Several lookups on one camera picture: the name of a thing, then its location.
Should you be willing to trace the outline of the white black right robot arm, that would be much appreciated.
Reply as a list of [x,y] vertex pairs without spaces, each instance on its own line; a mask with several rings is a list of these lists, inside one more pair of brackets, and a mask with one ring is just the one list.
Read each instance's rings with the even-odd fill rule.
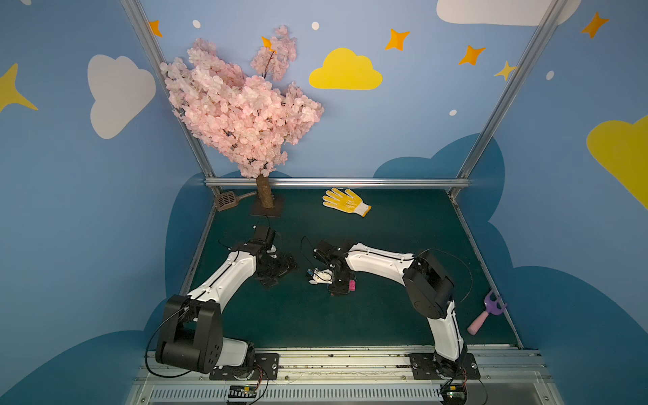
[[457,364],[466,353],[459,330],[455,283],[451,275],[429,251],[418,255],[383,251],[347,241],[334,246],[321,241],[313,256],[331,273],[329,291],[347,295],[356,273],[370,273],[403,285],[413,308],[428,320],[439,362]]

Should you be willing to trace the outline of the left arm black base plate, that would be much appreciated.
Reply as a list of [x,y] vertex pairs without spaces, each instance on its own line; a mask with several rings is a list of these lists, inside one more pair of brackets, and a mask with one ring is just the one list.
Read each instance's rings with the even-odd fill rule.
[[276,381],[280,355],[261,353],[248,356],[241,366],[217,366],[209,374],[210,381]]

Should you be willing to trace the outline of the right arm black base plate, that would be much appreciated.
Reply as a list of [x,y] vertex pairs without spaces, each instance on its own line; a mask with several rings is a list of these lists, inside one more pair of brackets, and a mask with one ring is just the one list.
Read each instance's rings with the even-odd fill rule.
[[409,356],[415,380],[479,380],[481,374],[474,356],[463,351],[457,360],[448,360],[437,353],[413,353]]

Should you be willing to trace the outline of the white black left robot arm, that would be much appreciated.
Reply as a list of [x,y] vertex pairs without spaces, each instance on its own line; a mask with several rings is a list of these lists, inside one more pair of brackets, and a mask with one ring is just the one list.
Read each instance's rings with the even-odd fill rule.
[[251,239],[232,248],[224,263],[187,295],[165,303],[164,320],[155,332],[159,364],[217,377],[247,379],[258,373],[252,343],[224,336],[222,312],[248,278],[265,288],[296,268],[292,255],[274,245],[276,232],[257,226]]

